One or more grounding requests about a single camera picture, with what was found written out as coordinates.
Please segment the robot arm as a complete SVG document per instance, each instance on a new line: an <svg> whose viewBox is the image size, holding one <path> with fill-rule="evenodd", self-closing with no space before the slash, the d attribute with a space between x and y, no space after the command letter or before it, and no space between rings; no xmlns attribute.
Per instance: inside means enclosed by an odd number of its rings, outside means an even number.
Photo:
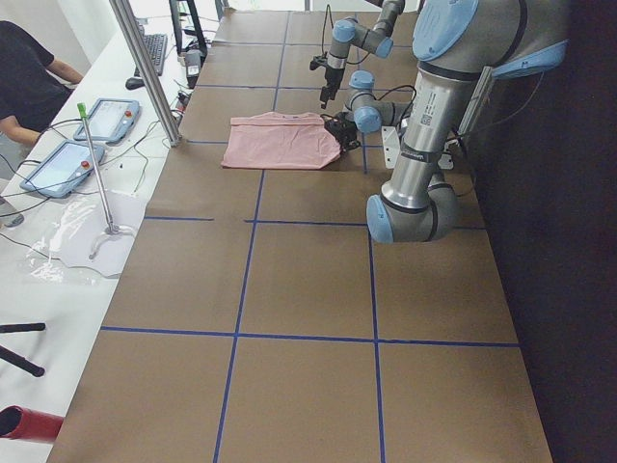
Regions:
<svg viewBox="0 0 617 463"><path fill-rule="evenodd" d="M367 54L387 58L393 47L391 35L397 18L404 13L405 1L370 1L381 8L376 23L368 28L355 18L346 17L332 24L331 43L327 50L314 56L309 69L325 70L325 85L320 91L320 105L326 109L328 102L334 100L340 88L352 46Z"/></svg>
<svg viewBox="0 0 617 463"><path fill-rule="evenodd" d="M380 102L370 72L351 74L343 116L359 132L407 123L390 180L367 201L375 241L432 241L453 228L458 202L438 162L448 135L464 130L483 70L508 79L559 66L570 11L567 1L427 1L413 33L412 103Z"/></svg>

